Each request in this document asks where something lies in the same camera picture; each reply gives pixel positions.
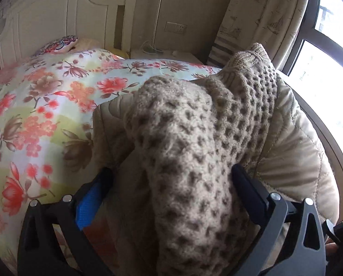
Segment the floral comforter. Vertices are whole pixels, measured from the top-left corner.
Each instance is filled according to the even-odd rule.
[[[137,90],[154,75],[191,80],[220,69],[172,60],[123,60],[95,49],[45,54],[0,71],[0,257],[16,274],[22,222],[29,201],[56,202],[95,177],[92,112]],[[76,266],[55,229],[67,261]],[[105,263],[116,251],[105,216],[84,230]]]

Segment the knitted sweater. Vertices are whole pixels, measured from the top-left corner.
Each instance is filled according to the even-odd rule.
[[[276,99],[260,44],[194,83],[156,76],[124,118],[152,192],[159,275],[218,275],[241,252],[248,216],[230,180],[252,173]]]

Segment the yellow pillow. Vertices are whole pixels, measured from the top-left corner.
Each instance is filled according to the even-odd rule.
[[[101,44],[94,39],[90,38],[79,38],[74,48],[71,49],[71,52],[82,52],[87,51],[88,49],[99,49],[101,48]]]
[[[128,53],[125,52],[125,51],[122,51],[121,49],[111,48],[111,49],[108,49],[108,51],[109,51],[110,53],[113,53],[113,54],[116,55],[116,56],[122,57],[122,58],[124,58],[124,59],[129,59]]]

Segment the patterned curtain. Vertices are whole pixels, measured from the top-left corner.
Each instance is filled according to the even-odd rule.
[[[230,0],[207,64],[223,67],[237,51],[261,43],[277,68],[299,30],[308,0]]]

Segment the metal screw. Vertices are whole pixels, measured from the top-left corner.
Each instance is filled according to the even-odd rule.
[[[276,201],[279,201],[281,199],[281,196],[276,192],[271,193],[270,196],[273,200],[276,200]]]
[[[71,202],[72,196],[70,194],[64,195],[63,196],[63,201],[64,202]]]
[[[308,197],[305,199],[305,202],[306,202],[306,204],[308,204],[308,205],[313,205],[313,200],[310,199],[310,198],[308,198]]]
[[[38,204],[38,200],[37,199],[33,199],[33,200],[31,200],[31,202],[30,202],[30,206],[36,206]]]

